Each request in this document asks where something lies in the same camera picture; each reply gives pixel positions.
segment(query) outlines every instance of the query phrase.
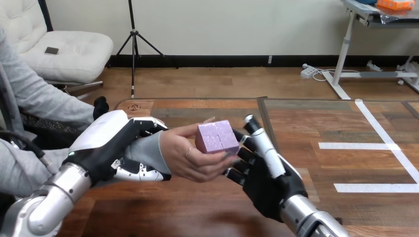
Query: cushion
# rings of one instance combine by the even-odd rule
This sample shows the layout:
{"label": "cushion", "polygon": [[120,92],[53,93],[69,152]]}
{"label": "cushion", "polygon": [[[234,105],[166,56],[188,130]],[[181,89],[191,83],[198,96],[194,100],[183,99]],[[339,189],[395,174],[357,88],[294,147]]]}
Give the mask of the cushion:
{"label": "cushion", "polygon": [[[47,47],[58,48],[58,54],[46,55]],[[88,83],[102,73],[113,47],[111,38],[103,34],[52,31],[20,56],[45,80]]]}
{"label": "cushion", "polygon": [[46,33],[38,0],[0,0],[0,25],[18,53],[31,49]]}

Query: robotic hand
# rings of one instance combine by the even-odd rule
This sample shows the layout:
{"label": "robotic hand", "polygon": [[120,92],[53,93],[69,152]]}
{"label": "robotic hand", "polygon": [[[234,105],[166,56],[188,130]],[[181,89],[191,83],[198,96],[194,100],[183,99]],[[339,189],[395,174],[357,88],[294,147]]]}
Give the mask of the robotic hand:
{"label": "robotic hand", "polygon": [[[30,197],[17,201],[6,213],[0,237],[53,237],[75,203],[99,181],[113,177],[132,181],[171,178],[150,166],[124,159],[126,148],[137,138],[167,127],[155,118],[128,119],[124,111],[100,116],[73,143],[57,172]],[[41,161],[51,172],[45,157]]]}
{"label": "robotic hand", "polygon": [[242,161],[224,175],[243,186],[262,215],[285,223],[298,237],[349,237],[335,218],[309,201],[300,174],[276,152],[257,120],[252,115],[245,120],[251,136],[234,132],[248,149],[240,148]]}

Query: smartphone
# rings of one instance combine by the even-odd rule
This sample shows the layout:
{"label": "smartphone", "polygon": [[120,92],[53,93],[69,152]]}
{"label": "smartphone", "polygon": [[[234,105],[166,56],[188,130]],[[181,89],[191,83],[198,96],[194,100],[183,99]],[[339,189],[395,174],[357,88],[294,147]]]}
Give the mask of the smartphone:
{"label": "smartphone", "polygon": [[58,54],[58,48],[47,47],[46,50],[45,50],[45,54],[57,55]]}

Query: wooden table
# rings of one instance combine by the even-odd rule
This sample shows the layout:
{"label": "wooden table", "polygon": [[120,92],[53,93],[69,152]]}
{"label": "wooden table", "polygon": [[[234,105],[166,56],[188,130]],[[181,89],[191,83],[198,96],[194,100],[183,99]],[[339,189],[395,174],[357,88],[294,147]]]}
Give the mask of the wooden table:
{"label": "wooden table", "polygon": [[[364,102],[417,170],[419,103]],[[261,118],[278,150],[303,176],[318,208],[343,219],[351,236],[419,236],[418,193],[345,193],[335,184],[417,185],[390,150],[320,149],[319,143],[383,141],[353,101],[258,99],[126,100],[130,117],[153,116],[168,127]],[[281,223],[261,216],[241,187],[219,177],[197,184],[122,182],[91,190],[66,218],[63,236],[291,237]]]}

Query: white wall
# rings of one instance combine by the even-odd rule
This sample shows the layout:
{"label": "white wall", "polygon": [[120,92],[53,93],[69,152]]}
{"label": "white wall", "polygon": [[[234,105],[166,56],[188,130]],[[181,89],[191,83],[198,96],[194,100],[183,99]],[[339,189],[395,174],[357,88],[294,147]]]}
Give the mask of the white wall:
{"label": "white wall", "polygon": [[[54,30],[92,31],[124,43],[127,0],[47,0]],[[339,0],[132,0],[135,26],[167,55],[338,55],[348,16]],[[418,30],[355,25],[353,55],[409,55]],[[130,54],[131,44],[122,54]],[[155,54],[144,43],[141,54]]]}

